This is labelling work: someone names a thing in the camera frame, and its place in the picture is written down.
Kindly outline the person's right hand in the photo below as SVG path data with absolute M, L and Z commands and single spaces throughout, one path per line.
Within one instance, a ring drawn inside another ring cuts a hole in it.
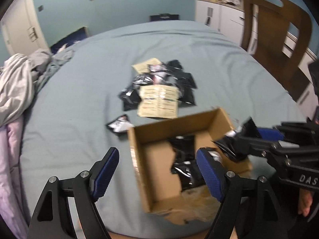
M 306 189 L 299 190 L 298 214 L 308 216 L 312 205 L 312 192 Z

